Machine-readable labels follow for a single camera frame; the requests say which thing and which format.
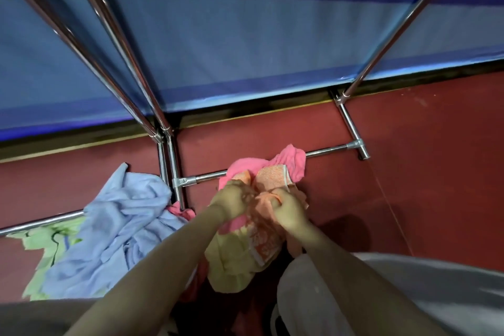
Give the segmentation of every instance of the clothing rack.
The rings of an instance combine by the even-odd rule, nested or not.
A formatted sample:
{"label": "clothing rack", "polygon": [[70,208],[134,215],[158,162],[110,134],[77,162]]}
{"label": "clothing rack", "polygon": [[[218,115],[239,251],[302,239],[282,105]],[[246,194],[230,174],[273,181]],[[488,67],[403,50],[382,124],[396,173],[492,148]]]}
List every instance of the clothing rack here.
{"label": "clothing rack", "polygon": [[[78,38],[76,38],[67,25],[53,11],[47,0],[25,0],[41,18],[53,29],[60,39],[67,44],[70,49],[81,59],[85,65],[93,72],[93,74],[101,81],[101,83],[112,92],[112,94],[120,101],[124,108],[132,115],[146,133],[154,140],[159,156],[160,176],[163,181],[173,188],[174,199],[180,202],[180,208],[186,208],[186,199],[183,188],[186,186],[195,185],[201,182],[209,181],[226,175],[226,170],[221,170],[208,174],[196,176],[182,177],[180,174],[180,164],[178,160],[176,132],[168,123],[161,106],[156,99],[150,84],[145,77],[145,72],[142,71],[135,53],[129,44],[126,36],[117,21],[112,9],[107,0],[88,0],[94,11],[98,15],[103,27],[107,31],[110,39],[114,43],[117,51],[123,58],[137,85],[140,87],[149,107],[154,113],[156,125],[152,125],[150,121],[143,115],[141,110],[121,89],[120,85],[106,71],[104,66],[88,51]],[[330,90],[334,103],[338,107],[345,124],[352,135],[353,141],[337,145],[331,148],[313,150],[306,153],[308,158],[314,156],[325,155],[335,151],[346,149],[357,149],[361,160],[368,160],[369,153],[362,140],[357,128],[352,121],[348,110],[345,107],[346,101],[353,95],[356,88],[362,83],[373,67],[380,61],[384,54],[394,45],[400,36],[411,25],[415,18],[422,12],[430,0],[418,0],[414,3],[409,11],[402,17],[394,29],[390,32],[387,38],[375,49],[371,58],[366,65],[352,80],[348,88],[341,95]],[[39,219],[26,222],[20,225],[14,225],[0,229],[0,236],[12,234],[19,231],[26,231],[41,225],[49,225],[67,219],[80,217],[84,214],[83,210],[60,214],[53,217]]]}

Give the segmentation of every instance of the hand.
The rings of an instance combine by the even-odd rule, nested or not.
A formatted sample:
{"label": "hand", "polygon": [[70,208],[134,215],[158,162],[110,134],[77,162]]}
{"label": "hand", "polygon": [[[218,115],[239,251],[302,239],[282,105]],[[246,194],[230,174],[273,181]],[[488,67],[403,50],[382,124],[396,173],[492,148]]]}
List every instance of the hand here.
{"label": "hand", "polygon": [[281,205],[273,207],[278,223],[291,235],[310,225],[306,210],[299,200],[284,189],[275,189],[272,193],[280,197]]}
{"label": "hand", "polygon": [[255,190],[242,181],[230,180],[212,198],[210,207],[220,210],[223,214],[223,221],[227,222],[245,213],[250,201],[256,195]]}

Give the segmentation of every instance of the light blue garment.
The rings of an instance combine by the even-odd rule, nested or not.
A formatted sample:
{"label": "light blue garment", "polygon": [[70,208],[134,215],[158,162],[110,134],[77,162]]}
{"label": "light blue garment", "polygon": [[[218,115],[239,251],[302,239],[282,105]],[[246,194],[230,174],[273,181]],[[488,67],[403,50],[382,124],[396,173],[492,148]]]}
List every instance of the light blue garment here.
{"label": "light blue garment", "polygon": [[169,187],[122,164],[94,201],[77,235],[82,241],[47,270],[41,291],[52,299],[101,297],[164,238],[187,221],[165,210]]}

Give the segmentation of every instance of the person's left arm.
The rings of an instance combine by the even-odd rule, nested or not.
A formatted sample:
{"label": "person's left arm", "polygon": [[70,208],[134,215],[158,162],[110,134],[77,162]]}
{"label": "person's left arm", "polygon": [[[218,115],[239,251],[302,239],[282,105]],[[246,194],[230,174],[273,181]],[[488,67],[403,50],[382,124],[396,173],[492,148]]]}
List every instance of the person's left arm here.
{"label": "person's left arm", "polygon": [[230,181],[210,206],[167,237],[87,311],[67,336],[155,334],[184,290],[218,228],[245,212],[254,196]]}

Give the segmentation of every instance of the person's right arm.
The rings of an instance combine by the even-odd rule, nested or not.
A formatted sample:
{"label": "person's right arm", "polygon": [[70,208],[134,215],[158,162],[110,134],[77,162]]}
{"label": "person's right arm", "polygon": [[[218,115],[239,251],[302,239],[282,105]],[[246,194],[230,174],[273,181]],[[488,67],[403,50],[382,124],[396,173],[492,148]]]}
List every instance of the person's right arm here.
{"label": "person's right arm", "polygon": [[274,193],[282,200],[278,222],[303,245],[356,336],[447,336],[390,282],[312,225],[293,195]]}

